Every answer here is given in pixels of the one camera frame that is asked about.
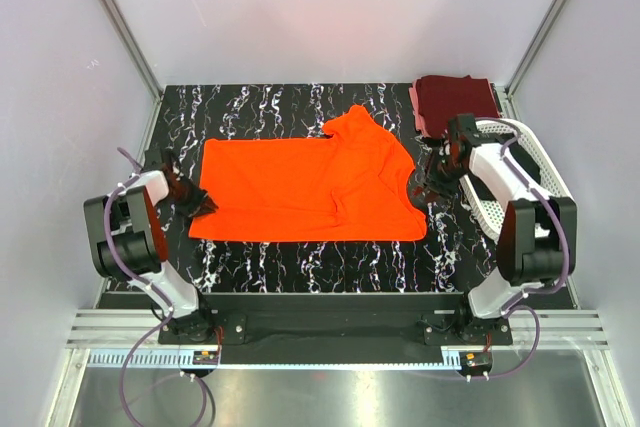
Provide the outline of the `orange t shirt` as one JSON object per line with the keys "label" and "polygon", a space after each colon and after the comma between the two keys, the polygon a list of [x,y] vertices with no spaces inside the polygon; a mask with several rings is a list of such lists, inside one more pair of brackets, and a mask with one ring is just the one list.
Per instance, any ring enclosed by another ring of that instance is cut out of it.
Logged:
{"label": "orange t shirt", "polygon": [[417,241],[426,217],[408,196],[410,154],[361,105],[323,136],[210,139],[200,186],[215,213],[192,221],[193,239],[227,242]]}

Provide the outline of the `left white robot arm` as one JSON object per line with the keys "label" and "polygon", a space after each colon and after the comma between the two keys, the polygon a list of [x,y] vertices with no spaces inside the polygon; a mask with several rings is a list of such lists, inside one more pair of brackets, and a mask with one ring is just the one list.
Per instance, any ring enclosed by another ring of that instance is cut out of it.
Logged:
{"label": "left white robot arm", "polygon": [[106,279],[137,288],[160,307],[161,329],[178,339],[204,343],[222,338],[222,326],[204,295],[169,261],[169,246],[156,211],[167,201],[187,219],[218,210],[206,190],[182,170],[178,156],[153,148],[144,162],[109,194],[83,204],[92,262]]}

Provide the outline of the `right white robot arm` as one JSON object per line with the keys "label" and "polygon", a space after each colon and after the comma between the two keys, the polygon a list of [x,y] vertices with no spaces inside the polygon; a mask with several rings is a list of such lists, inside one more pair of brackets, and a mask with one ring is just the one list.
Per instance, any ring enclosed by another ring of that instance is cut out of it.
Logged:
{"label": "right white robot arm", "polygon": [[508,343],[506,321],[522,300],[560,290],[575,269],[577,205],[533,132],[515,120],[460,114],[428,140],[421,186],[428,202],[465,187],[474,215],[496,241],[496,267],[465,292],[425,340]]}

